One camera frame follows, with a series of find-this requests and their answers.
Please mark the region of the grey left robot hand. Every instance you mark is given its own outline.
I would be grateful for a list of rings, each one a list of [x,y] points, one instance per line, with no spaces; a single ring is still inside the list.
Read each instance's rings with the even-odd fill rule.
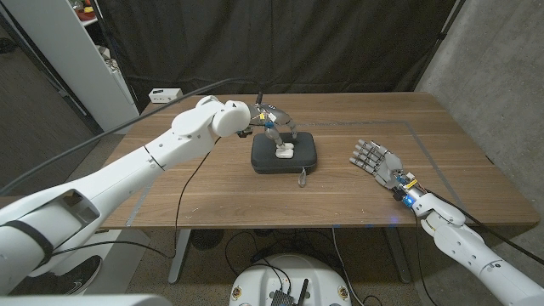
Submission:
[[[277,149],[294,149],[294,144],[285,142],[276,128],[277,126],[288,126],[292,137],[295,139],[298,136],[297,125],[286,112],[269,104],[250,105],[249,110],[251,117],[247,127],[249,131],[252,131],[254,127],[262,126],[265,136],[275,142]]]

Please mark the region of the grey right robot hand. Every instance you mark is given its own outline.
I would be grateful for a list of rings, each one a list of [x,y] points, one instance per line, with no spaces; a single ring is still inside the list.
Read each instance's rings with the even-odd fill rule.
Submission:
[[[358,140],[353,156],[349,158],[355,166],[371,174],[383,187],[391,190],[397,184],[396,174],[403,171],[401,160],[385,146],[373,141]]]

